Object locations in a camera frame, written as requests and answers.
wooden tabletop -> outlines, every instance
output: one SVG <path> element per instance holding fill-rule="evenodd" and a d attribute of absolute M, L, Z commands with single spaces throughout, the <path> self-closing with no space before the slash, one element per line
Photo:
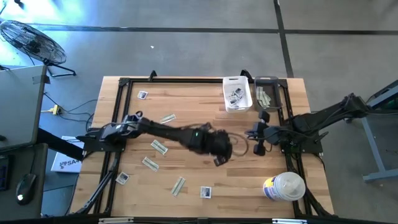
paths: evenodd
<path fill-rule="evenodd" d="M 111 121 L 119 78 L 104 77 L 93 127 L 102 127 Z M 287 83 L 293 113 L 309 112 L 303 79 L 288 78 Z M 140 90 L 149 93 L 145 100 L 137 98 Z M 123 91 L 119 120 L 125 96 L 126 91 Z M 129 114 L 139 110 L 154 121 L 175 114 L 177 119 L 167 123 L 171 126 L 210 122 L 216 129 L 240 135 L 258 122 L 258 112 L 253 106 L 246 113 L 231 114 L 225 111 L 220 83 L 135 83 Z M 277 113 L 271 113 L 270 124 L 279 125 Z M 164 156 L 150 146 L 154 139 L 169 148 Z M 130 178 L 125 185 L 116 184 L 112 216 L 293 217 L 291 202 L 273 202 L 266 198 L 262 190 L 267 178 L 286 171 L 280 147 L 274 146 L 272 152 L 257 156 L 253 154 L 254 145 L 255 142 L 250 141 L 249 152 L 245 156 L 232 156 L 227 164 L 215 167 L 211 156 L 199 156 L 177 142 L 147 134 L 130 139 L 119 166 L 119 172 L 129 174 Z M 243 140 L 233 146 L 237 152 L 244 150 L 244 147 Z M 97 187 L 103 157 L 104 153 L 96 152 L 83 161 L 71 212 L 81 208 Z M 145 157 L 158 163 L 160 168 L 157 172 L 141 162 Z M 302 159 L 308 188 L 324 208 L 333 213 L 320 160 L 311 154 L 303 154 Z M 178 197 L 174 197 L 170 191 L 179 177 L 185 178 L 186 182 Z M 200 198 L 201 186 L 212 188 L 211 199 Z M 108 187 L 104 191 L 101 208 L 107 197 Z"/>

computer mouse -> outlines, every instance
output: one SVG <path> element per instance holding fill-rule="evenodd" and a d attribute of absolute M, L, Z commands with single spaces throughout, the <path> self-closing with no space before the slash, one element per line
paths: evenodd
<path fill-rule="evenodd" d="M 25 174 L 18 182 L 16 199 L 19 205 L 26 205 L 33 199 L 35 180 L 35 174 Z"/>

concrete floor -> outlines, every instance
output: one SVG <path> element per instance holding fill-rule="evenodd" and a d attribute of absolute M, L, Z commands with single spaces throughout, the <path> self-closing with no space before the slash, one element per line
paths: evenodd
<path fill-rule="evenodd" d="M 112 27 L 217 27 L 277 29 L 272 0 L 102 0 L 9 3 L 0 19 L 42 24 Z M 280 0 L 286 29 L 397 30 L 398 1 Z M 65 108 L 98 96 L 105 75 L 237 75 L 286 77 L 279 34 L 45 31 L 67 53 L 64 66 L 77 77 L 52 78 L 46 91 Z M 286 36 L 294 77 L 304 78 L 316 111 L 354 92 L 368 98 L 397 79 L 396 35 Z M 0 42 L 1 65 L 31 65 L 26 55 Z M 52 106 L 44 99 L 43 108 Z M 95 103 L 81 111 L 92 113 Z M 56 134 L 84 134 L 84 123 L 43 114 L 40 125 Z M 398 180 L 365 184 L 377 171 L 361 123 L 336 123 L 322 140 L 326 176 L 335 213 L 345 218 L 398 222 Z M 54 153 L 49 153 L 47 165 Z M 398 157 L 389 160 L 396 167 Z M 74 175 L 47 172 L 42 211 L 63 215 Z"/>

white bin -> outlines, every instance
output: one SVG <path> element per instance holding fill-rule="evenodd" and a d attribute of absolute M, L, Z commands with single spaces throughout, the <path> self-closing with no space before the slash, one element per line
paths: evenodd
<path fill-rule="evenodd" d="M 232 92 L 235 91 L 237 88 L 242 89 L 244 95 L 242 99 L 239 100 L 239 102 L 236 104 L 237 107 L 234 108 L 229 103 L 228 98 L 229 96 L 232 95 Z M 253 100 L 251 99 L 250 87 L 247 77 L 244 76 L 224 77 L 223 93 L 224 93 L 225 110 L 228 113 L 245 112 L 253 105 Z"/>

